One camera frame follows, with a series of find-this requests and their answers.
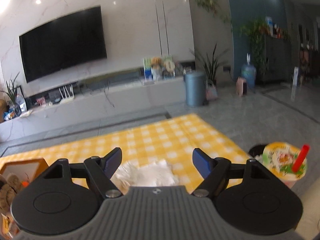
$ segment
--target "blue water jug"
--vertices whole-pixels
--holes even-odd
[[[253,65],[250,65],[250,54],[247,54],[247,64],[241,67],[241,77],[243,77],[248,84],[248,87],[254,89],[256,81],[257,70]]]

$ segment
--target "television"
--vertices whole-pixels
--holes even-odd
[[[60,17],[21,35],[27,83],[80,63],[107,57],[101,7]]]

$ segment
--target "wall outlet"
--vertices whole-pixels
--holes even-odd
[[[231,71],[231,66],[227,65],[227,66],[223,66],[223,72],[230,72]]]

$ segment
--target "brown stuffed toy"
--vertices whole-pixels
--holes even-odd
[[[18,176],[10,173],[7,180],[0,174],[0,208],[8,212],[14,197],[22,190]]]

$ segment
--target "tiled floor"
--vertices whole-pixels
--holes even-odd
[[[320,177],[320,90],[297,88],[295,101],[291,89],[280,86],[259,89],[256,94],[239,98],[234,87],[218,90],[219,99],[208,106],[190,108],[176,104],[138,113],[82,123],[0,144],[3,156],[49,147],[82,138],[157,122],[187,113],[197,113],[206,122],[248,151],[259,143],[286,141],[297,147],[311,146],[308,172],[293,190],[302,195]]]

